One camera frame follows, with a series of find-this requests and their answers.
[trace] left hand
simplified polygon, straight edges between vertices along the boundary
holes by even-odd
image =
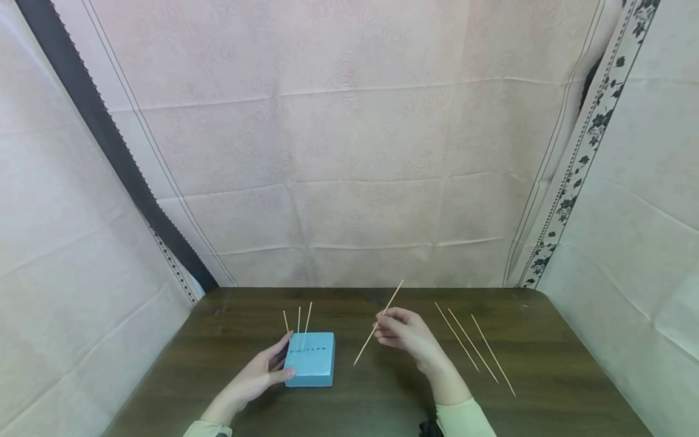
[[[233,416],[257,399],[270,386],[294,377],[296,372],[282,370],[286,349],[293,331],[287,332],[275,345],[257,354],[250,363],[221,391],[201,416],[207,422],[228,425]]]

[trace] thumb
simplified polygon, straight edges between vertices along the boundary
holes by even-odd
[[[387,315],[380,315],[376,318],[380,325],[391,329],[398,337],[404,337],[408,334],[409,328],[398,320]]]
[[[292,379],[296,375],[296,371],[292,368],[286,368],[284,370],[270,372],[269,374],[269,385],[279,384],[284,381]]]

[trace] hand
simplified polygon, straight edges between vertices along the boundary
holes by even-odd
[[[257,399],[270,386],[294,377],[296,372],[284,367],[287,346],[293,331],[287,332],[274,346],[257,354],[250,363],[216,396],[201,416],[207,422],[228,425],[233,416]]]
[[[405,350],[415,359],[418,370],[430,381],[436,403],[455,405],[472,398],[463,378],[422,317],[402,308],[389,308],[384,314],[378,313],[376,318],[376,339],[382,345]]]

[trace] right hand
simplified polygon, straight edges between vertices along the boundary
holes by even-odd
[[[376,318],[376,339],[382,345],[405,350],[415,359],[417,368],[430,381],[437,404],[456,405],[471,399],[466,383],[422,317],[402,308],[389,308]]]
[[[419,314],[403,308],[389,308],[386,313],[378,313],[376,318],[378,326],[374,336],[379,343],[405,350],[428,378],[451,363]]]

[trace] person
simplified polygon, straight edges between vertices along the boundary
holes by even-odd
[[[376,315],[374,336],[384,346],[405,350],[427,377],[437,408],[437,423],[444,437],[494,437],[495,433],[452,361],[422,318],[403,308]],[[283,370],[284,348],[293,331],[263,350],[206,408],[185,437],[231,437],[233,416],[271,385],[294,377]]]

